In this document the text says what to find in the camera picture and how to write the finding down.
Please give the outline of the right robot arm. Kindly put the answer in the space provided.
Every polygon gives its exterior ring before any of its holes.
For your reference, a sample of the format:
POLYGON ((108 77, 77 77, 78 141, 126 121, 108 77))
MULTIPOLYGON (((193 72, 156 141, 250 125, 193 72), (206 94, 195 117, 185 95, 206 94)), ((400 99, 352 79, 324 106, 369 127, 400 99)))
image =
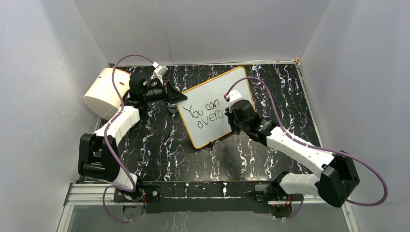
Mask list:
POLYGON ((279 174, 271 183, 276 199, 307 194, 341 207, 360 183, 352 158, 314 149, 306 141, 298 143, 295 138, 289 138, 274 120, 261 117, 248 100, 230 102, 225 114, 233 131, 244 132, 251 140, 284 153, 311 171, 311 174, 279 174))

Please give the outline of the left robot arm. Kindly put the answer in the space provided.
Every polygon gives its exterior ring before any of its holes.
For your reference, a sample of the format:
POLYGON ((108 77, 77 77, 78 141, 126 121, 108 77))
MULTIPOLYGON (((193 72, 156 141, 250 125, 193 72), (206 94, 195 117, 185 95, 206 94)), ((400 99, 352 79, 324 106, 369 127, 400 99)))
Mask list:
POLYGON ((125 167, 118 156, 118 144, 140 121, 140 112, 150 102, 176 104, 187 96, 169 81, 150 79, 142 72, 130 74, 105 68, 90 88, 88 102, 107 121, 93 133, 85 133, 79 142, 78 173, 82 177, 103 181, 122 191, 132 201, 143 198, 145 189, 139 177, 125 167))

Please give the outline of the yellow framed whiteboard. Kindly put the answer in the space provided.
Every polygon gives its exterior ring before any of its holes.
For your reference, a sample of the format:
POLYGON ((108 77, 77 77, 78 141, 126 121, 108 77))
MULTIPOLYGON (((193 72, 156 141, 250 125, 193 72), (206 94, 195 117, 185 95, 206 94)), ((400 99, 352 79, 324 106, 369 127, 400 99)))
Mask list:
POLYGON ((244 67, 237 67, 183 92, 187 100, 177 103, 192 145, 200 149, 231 132, 224 111, 229 103, 227 90, 246 77, 244 67))

